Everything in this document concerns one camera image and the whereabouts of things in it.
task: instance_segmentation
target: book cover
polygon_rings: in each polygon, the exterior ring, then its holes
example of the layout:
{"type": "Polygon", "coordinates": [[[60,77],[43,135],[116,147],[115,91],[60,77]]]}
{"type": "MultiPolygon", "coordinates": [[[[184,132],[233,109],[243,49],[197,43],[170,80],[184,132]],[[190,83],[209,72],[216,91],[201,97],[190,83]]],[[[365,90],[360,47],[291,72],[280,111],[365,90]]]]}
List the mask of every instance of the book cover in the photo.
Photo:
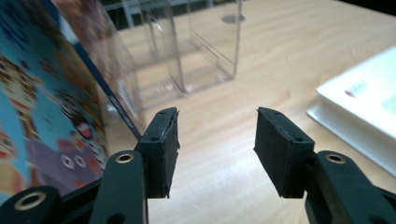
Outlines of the book cover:
{"type": "Polygon", "coordinates": [[[0,204],[40,185],[65,195],[102,176],[95,85],[40,1],[0,1],[0,204]]]}
{"type": "Polygon", "coordinates": [[[308,114],[396,176],[396,48],[318,88],[308,114]]]}

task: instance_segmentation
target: table surface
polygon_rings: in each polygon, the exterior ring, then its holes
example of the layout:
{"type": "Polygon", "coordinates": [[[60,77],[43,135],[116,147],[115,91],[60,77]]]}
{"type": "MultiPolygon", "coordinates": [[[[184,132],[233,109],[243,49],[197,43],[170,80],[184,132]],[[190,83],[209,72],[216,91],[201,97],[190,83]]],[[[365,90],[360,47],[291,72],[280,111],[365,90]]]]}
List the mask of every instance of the table surface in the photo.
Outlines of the table surface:
{"type": "MultiPolygon", "coordinates": [[[[396,192],[396,178],[306,115],[320,84],[396,45],[396,18],[330,0],[249,0],[243,15],[236,80],[145,112],[150,121],[180,111],[170,199],[148,200],[150,223],[308,222],[304,200],[279,198],[253,151],[259,106],[288,116],[316,152],[343,153],[396,192]]],[[[123,123],[106,134],[111,153],[134,147],[123,123]]]]}

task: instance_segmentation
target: cartoon illustration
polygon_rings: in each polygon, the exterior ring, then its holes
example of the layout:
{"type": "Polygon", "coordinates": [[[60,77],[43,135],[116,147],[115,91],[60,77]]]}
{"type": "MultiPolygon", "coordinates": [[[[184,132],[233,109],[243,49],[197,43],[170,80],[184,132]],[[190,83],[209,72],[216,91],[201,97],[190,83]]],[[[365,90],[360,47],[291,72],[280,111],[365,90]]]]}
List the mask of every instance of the cartoon illustration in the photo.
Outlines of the cartoon illustration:
{"type": "Polygon", "coordinates": [[[29,142],[29,161],[36,167],[41,185],[54,186],[65,195],[103,174],[88,146],[78,150],[68,139],[58,139],[57,142],[59,151],[37,139],[29,142]]]}
{"type": "Polygon", "coordinates": [[[36,85],[41,80],[28,76],[15,63],[0,54],[0,82],[3,83],[4,93],[18,111],[26,137],[37,138],[32,111],[35,108],[36,85]]]}
{"type": "Polygon", "coordinates": [[[0,192],[12,196],[24,189],[23,177],[12,164],[17,148],[9,136],[0,130],[0,192]]]}
{"type": "Polygon", "coordinates": [[[64,90],[58,90],[55,97],[62,112],[71,120],[79,135],[90,146],[102,169],[105,169],[107,158],[104,148],[95,141],[97,138],[94,136],[94,128],[84,117],[78,99],[64,90]]]}
{"type": "Polygon", "coordinates": [[[0,11],[0,205],[41,185],[69,193],[106,163],[95,80],[47,6],[3,0],[0,11]]]}

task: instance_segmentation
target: clear plastic box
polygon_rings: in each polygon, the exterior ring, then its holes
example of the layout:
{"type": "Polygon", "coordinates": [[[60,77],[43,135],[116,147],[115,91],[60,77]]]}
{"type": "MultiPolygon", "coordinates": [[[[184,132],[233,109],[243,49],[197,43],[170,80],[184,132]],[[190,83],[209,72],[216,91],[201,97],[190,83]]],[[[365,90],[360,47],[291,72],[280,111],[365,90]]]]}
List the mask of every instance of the clear plastic box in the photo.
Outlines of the clear plastic box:
{"type": "Polygon", "coordinates": [[[138,11],[142,22],[120,34],[134,57],[143,109],[235,78],[241,0],[123,4],[127,16],[138,11]]]}

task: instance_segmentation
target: white book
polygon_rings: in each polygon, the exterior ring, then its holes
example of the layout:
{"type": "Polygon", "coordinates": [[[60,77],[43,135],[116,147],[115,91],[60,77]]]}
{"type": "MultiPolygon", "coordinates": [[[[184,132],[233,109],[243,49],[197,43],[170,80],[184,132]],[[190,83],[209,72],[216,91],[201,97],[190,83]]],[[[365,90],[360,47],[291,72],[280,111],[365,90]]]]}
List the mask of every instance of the white book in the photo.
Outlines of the white book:
{"type": "Polygon", "coordinates": [[[317,88],[307,113],[396,176],[396,47],[317,88]]]}

